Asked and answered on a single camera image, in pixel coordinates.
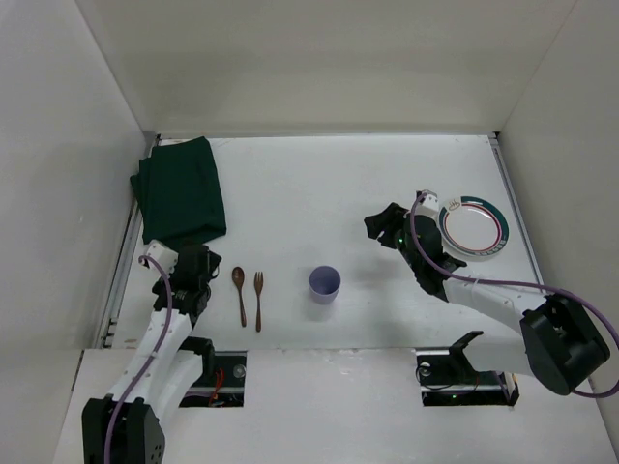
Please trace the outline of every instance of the white wall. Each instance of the white wall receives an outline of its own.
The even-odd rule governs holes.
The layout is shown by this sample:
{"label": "white wall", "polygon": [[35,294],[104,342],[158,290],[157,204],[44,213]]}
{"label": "white wall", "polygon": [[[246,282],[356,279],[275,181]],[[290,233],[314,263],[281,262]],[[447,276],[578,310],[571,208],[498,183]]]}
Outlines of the white wall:
{"label": "white wall", "polygon": [[0,0],[0,460],[50,462],[145,149],[74,0]]}
{"label": "white wall", "polygon": [[[500,136],[544,279],[619,328],[619,2],[579,0]],[[619,354],[594,377],[614,385]],[[615,450],[619,397],[600,401]]]}
{"label": "white wall", "polygon": [[77,0],[143,128],[498,131],[574,0]]}

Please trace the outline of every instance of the cable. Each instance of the cable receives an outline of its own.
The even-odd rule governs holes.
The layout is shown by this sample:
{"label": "cable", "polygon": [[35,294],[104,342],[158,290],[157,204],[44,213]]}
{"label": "cable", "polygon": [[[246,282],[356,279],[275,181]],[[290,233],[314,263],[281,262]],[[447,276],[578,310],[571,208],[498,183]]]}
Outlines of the cable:
{"label": "cable", "polygon": [[[617,333],[615,328],[612,327],[612,324],[610,324],[610,321],[606,319],[604,315],[598,309],[596,309],[592,304],[583,300],[578,295],[575,295],[572,292],[569,292],[562,288],[552,287],[550,285],[542,285],[540,283],[521,282],[518,280],[494,280],[490,278],[472,278],[472,277],[465,277],[462,275],[455,275],[441,268],[438,264],[432,261],[430,257],[426,254],[422,246],[420,245],[419,238],[417,237],[417,231],[415,230],[415,210],[417,209],[417,206],[424,200],[424,198],[426,198],[426,196],[427,196],[427,192],[423,191],[417,197],[417,199],[413,203],[413,206],[410,209],[410,231],[411,231],[411,235],[413,236],[413,242],[415,243],[415,247],[417,248],[419,253],[423,256],[423,258],[426,260],[426,262],[430,264],[430,266],[436,272],[442,274],[445,277],[455,278],[457,280],[462,280],[464,282],[483,284],[483,285],[505,285],[505,286],[536,288],[539,290],[545,290],[546,292],[556,293],[558,295],[562,295],[566,298],[574,300],[578,304],[583,305],[584,307],[589,309],[589,311],[591,311],[591,313],[594,316],[596,316],[600,320],[600,322],[602,322],[602,324],[604,324],[604,326],[610,333],[610,336],[612,336],[612,339],[617,345],[617,348],[619,349],[619,333]],[[610,390],[603,391],[601,393],[587,393],[586,391],[577,391],[577,390],[573,391],[574,394],[577,394],[578,396],[584,396],[585,398],[608,398],[618,392],[619,392],[619,380],[617,380],[617,383]]]}
{"label": "cable", "polygon": [[225,376],[223,375],[223,369],[221,367],[215,373],[215,377],[217,381],[215,383],[215,388],[213,389],[213,392],[211,393],[211,397],[209,398],[209,406],[213,404],[213,401],[215,400],[215,397],[217,396],[217,392],[220,390],[221,386],[223,385],[223,379],[225,378]]}
{"label": "cable", "polygon": [[129,396],[129,394],[135,388],[139,380],[142,378],[144,373],[148,370],[151,363],[155,359],[155,354],[162,347],[163,341],[165,340],[165,335],[167,334],[167,330],[170,327],[170,322],[172,321],[172,287],[170,286],[170,281],[167,278],[167,273],[163,270],[162,266],[160,266],[160,264],[157,261],[155,261],[153,258],[151,258],[150,256],[142,255],[139,258],[137,258],[137,260],[138,262],[148,261],[150,264],[155,266],[155,269],[157,269],[157,271],[159,271],[159,273],[162,275],[163,284],[165,285],[165,293],[167,295],[167,313],[165,314],[165,323],[163,325],[162,334],[159,335],[159,339],[157,340],[157,343],[155,343],[155,348],[153,348],[153,353],[151,354],[151,356],[148,357],[144,365],[137,371],[137,374],[135,374],[135,377],[133,377],[133,380],[127,386],[127,389],[123,391],[123,394],[120,395],[120,398],[118,398],[118,401],[116,402],[116,406],[114,407],[114,410],[112,411],[112,415],[109,418],[109,422],[107,423],[107,430],[105,432],[105,443],[103,445],[103,463],[104,464],[111,464],[110,455],[111,455],[112,435],[114,433],[114,424],[116,423],[116,420],[118,419],[118,414],[120,413],[120,410],[123,407],[123,404],[125,403],[125,400]]}
{"label": "cable", "polygon": [[510,393],[507,391],[507,387],[505,385],[503,385],[503,381],[501,380],[501,377],[499,376],[499,374],[496,371],[492,371],[492,375],[494,376],[494,378],[496,379],[496,381],[499,383],[499,385],[501,386],[501,390],[503,391],[503,395],[505,396],[505,400],[508,402],[508,404],[510,404]]}

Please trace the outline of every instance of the wooden fork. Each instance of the wooden fork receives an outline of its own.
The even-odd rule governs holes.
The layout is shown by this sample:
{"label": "wooden fork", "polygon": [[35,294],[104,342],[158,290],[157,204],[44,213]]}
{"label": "wooden fork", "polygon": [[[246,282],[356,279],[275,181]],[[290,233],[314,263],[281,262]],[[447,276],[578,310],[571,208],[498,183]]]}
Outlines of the wooden fork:
{"label": "wooden fork", "polygon": [[262,317],[260,316],[260,294],[262,293],[262,286],[264,285],[264,275],[262,273],[255,273],[253,278],[253,288],[255,288],[255,296],[258,299],[258,310],[255,315],[255,331],[260,332],[262,330]]}

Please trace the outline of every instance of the wooden spoon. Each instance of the wooden spoon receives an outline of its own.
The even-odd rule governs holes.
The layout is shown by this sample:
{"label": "wooden spoon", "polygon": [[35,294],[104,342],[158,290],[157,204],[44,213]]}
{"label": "wooden spoon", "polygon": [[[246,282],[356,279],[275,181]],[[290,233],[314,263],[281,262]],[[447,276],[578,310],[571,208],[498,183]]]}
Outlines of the wooden spoon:
{"label": "wooden spoon", "polygon": [[239,303],[241,305],[241,325],[246,327],[248,324],[248,318],[245,315],[245,306],[243,305],[243,282],[245,282],[245,273],[238,266],[232,270],[232,281],[236,285],[236,289],[239,291]]}

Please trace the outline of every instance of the white panel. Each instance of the white panel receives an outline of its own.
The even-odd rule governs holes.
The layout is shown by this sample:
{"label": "white panel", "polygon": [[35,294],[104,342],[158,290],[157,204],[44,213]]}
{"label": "white panel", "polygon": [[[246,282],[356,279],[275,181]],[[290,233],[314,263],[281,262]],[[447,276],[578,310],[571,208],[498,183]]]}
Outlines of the white panel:
{"label": "white panel", "polygon": [[[619,326],[619,3],[580,0],[501,135],[548,283],[590,300]],[[617,350],[594,377],[614,385]],[[600,402],[619,446],[619,397]]]}
{"label": "white panel", "polygon": [[[248,348],[391,348],[452,344],[469,331],[513,336],[473,309],[427,295],[399,253],[368,238],[364,217],[392,201],[410,208],[416,189],[441,200],[463,194],[492,202],[511,235],[491,259],[467,270],[535,277],[488,138],[477,135],[346,135],[212,139],[228,232],[208,245],[221,275],[195,332],[218,350]],[[137,264],[120,312],[115,348],[144,335],[157,279]],[[310,299],[311,270],[328,264],[342,285],[331,306]],[[246,272],[249,326],[241,327],[232,269]],[[262,332],[254,329],[253,276],[264,273]]]}
{"label": "white panel", "polygon": [[145,141],[73,0],[0,2],[0,108],[1,460],[47,463]]}
{"label": "white panel", "polygon": [[[130,357],[86,353],[54,463],[79,462],[81,410]],[[245,407],[177,411],[164,462],[616,462],[593,400],[558,396],[518,376],[514,409],[424,408],[414,371],[410,350],[250,351]]]}
{"label": "white panel", "polygon": [[143,128],[498,131],[574,0],[78,0]]}

